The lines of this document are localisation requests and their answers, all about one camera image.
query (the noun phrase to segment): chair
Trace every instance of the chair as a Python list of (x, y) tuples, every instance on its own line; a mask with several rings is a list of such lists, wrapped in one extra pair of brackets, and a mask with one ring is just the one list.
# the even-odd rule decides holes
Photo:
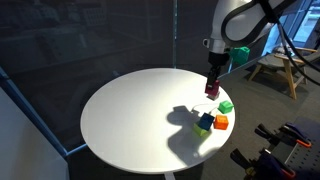
[[(317, 60), (320, 60), (320, 51), (314, 50), (314, 49), (307, 49), (307, 48), (296, 48), (299, 53), (303, 55), (303, 57), (309, 61), (309, 62), (315, 62)], [(305, 69), (305, 63), (298, 59), (296, 56), (293, 56), (292, 59), (296, 62), (296, 64), (303, 70), (303, 72), (306, 74)], [(268, 54), (264, 57), (262, 57), (257, 62), (257, 67), (251, 74), (250, 78), (248, 79), (251, 81), (258, 72), (267, 70), (269, 72), (277, 72), (278, 70), (284, 71), (286, 73), (286, 78), (288, 80), (288, 84), (291, 91), (291, 97), (293, 99), (297, 99), (296, 95), (296, 87), (300, 82), (304, 82), (307, 84), (307, 79), (300, 75), (300, 77), (297, 78), (296, 81), (294, 81), (293, 76), (297, 73), (297, 70), (293, 67), (293, 65), (290, 63), (288, 57), (283, 54)]]

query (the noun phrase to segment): cube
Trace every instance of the cube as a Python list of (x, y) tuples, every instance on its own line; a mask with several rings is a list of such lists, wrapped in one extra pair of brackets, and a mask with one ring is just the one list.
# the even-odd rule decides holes
[(205, 129), (201, 129), (199, 126), (198, 126), (198, 123), (194, 123), (193, 124), (193, 130), (201, 137), (205, 134), (207, 134), (207, 130)]
[(213, 125), (215, 129), (226, 130), (229, 125), (228, 117), (224, 115), (216, 115)]
[(223, 101), (219, 104), (219, 111), (222, 113), (222, 114), (226, 114), (226, 113), (229, 113), (232, 111), (233, 109), (233, 104), (229, 101)]
[(202, 115), (202, 117), (200, 118), (200, 121), (198, 123), (198, 126), (201, 128), (201, 129), (205, 129), (207, 131), (210, 130), (210, 127), (213, 123), (213, 120), (214, 120), (214, 117), (207, 114), (207, 113), (204, 113)]

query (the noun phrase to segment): round white table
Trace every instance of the round white table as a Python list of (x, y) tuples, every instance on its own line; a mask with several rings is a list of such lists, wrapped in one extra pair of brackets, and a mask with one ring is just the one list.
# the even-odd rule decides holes
[(134, 173), (166, 174), (195, 166), (229, 138), (227, 130), (204, 137), (193, 123), (204, 112), (222, 114), (219, 103), (231, 99), (220, 87), (213, 101), (204, 93), (206, 77), (179, 69), (147, 69), (126, 74), (100, 88), (81, 115), (81, 132), (92, 152), (106, 163)]

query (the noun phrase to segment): orange block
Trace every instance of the orange block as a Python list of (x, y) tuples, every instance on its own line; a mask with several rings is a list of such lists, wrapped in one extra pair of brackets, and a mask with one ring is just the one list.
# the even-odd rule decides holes
[(213, 125), (215, 129), (226, 130), (229, 125), (228, 117), (224, 115), (216, 115)]

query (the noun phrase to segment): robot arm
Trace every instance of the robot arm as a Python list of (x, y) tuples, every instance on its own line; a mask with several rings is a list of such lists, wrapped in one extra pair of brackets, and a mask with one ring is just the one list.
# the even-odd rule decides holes
[(209, 48), (208, 74), (205, 92), (215, 98), (219, 92), (217, 80), (221, 66), (229, 55), (226, 47), (246, 46), (269, 32), (274, 14), (279, 15), (295, 0), (220, 0), (212, 23), (212, 34), (204, 45)]

